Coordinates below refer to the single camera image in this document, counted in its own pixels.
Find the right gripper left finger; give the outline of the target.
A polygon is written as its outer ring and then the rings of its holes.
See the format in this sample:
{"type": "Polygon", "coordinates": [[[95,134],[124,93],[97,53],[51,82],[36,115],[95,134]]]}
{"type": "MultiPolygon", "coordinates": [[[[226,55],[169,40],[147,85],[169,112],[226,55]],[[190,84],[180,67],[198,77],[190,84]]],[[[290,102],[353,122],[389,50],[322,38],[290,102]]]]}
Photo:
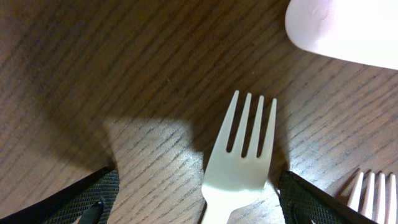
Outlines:
{"type": "Polygon", "coordinates": [[[119,193],[119,174],[104,167],[69,187],[1,219],[1,223],[108,222],[119,193]]]}

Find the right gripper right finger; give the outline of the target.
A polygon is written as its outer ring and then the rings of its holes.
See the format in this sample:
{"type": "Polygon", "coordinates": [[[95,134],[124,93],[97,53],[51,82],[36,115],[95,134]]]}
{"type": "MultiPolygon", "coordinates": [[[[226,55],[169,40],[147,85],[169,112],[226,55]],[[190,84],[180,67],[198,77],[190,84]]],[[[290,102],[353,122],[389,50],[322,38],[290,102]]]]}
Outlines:
{"type": "Polygon", "coordinates": [[[279,202],[286,224],[373,223],[292,171],[280,175],[279,190],[279,202]]]}

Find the white fork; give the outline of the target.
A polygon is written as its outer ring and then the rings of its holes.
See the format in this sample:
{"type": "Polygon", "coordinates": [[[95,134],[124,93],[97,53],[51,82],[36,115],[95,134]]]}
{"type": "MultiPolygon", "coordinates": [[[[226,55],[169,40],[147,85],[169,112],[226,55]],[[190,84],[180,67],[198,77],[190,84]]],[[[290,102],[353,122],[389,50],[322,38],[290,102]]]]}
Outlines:
{"type": "Polygon", "coordinates": [[[270,170],[275,136],[277,100],[271,103],[264,144],[258,156],[264,97],[259,97],[246,157],[241,155],[248,124],[251,94],[248,93],[231,152],[227,151],[239,91],[236,90],[224,116],[205,169],[201,193],[206,202],[202,223],[227,223],[231,213],[259,199],[270,170]]]}
{"type": "Polygon", "coordinates": [[[352,187],[349,208],[376,223],[397,223],[397,177],[394,173],[370,171],[365,176],[359,171],[352,187]]]}

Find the white spoon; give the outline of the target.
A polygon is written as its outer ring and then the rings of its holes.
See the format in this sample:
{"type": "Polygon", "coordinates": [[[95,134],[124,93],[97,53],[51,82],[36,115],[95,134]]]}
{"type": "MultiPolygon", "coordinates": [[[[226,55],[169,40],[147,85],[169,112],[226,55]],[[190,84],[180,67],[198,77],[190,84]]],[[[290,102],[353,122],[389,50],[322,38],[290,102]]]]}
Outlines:
{"type": "Polygon", "coordinates": [[[397,69],[396,0],[291,0],[285,30],[307,52],[397,69]]]}

